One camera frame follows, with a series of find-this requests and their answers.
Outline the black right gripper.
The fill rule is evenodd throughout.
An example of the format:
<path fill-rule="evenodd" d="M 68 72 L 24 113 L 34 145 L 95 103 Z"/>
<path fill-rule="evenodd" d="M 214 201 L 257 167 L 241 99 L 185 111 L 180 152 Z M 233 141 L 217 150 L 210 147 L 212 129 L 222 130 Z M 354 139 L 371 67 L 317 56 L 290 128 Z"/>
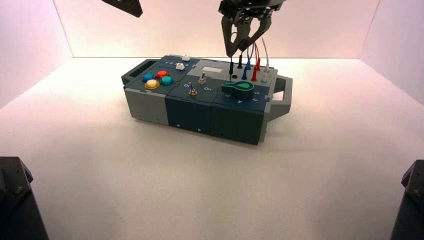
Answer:
<path fill-rule="evenodd" d="M 284 0 L 221 0 L 218 12 L 223 15 L 221 27 L 226 56 L 232 57 L 237 50 L 245 51 L 260 38 L 272 24 L 271 16 L 262 16 L 267 12 L 279 11 L 284 2 Z M 246 16 L 250 17 L 246 23 L 232 21 Z M 253 17 L 259 18 L 259 27 L 250 36 Z M 233 26 L 236 28 L 234 40 L 232 40 Z"/>

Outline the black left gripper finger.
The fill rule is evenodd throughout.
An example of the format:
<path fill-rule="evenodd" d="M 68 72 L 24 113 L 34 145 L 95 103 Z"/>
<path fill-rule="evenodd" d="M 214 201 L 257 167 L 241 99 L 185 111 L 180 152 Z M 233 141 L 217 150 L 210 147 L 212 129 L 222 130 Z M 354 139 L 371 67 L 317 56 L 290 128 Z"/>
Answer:
<path fill-rule="evenodd" d="M 102 1 L 136 18 L 139 18 L 143 14 L 143 9 L 139 0 L 102 0 Z"/>

